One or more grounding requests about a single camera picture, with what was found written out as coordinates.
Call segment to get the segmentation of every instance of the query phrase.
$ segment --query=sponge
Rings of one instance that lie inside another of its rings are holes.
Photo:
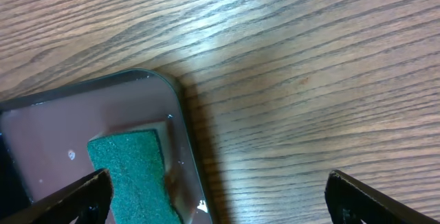
[[[164,163],[154,130],[99,137],[87,145],[95,169],[108,168],[117,224],[181,223],[164,186]]]

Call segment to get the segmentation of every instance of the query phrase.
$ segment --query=wood grain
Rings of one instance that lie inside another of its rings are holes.
[[[224,223],[330,223],[332,168],[440,220],[439,0],[0,0],[0,98],[176,76]]]

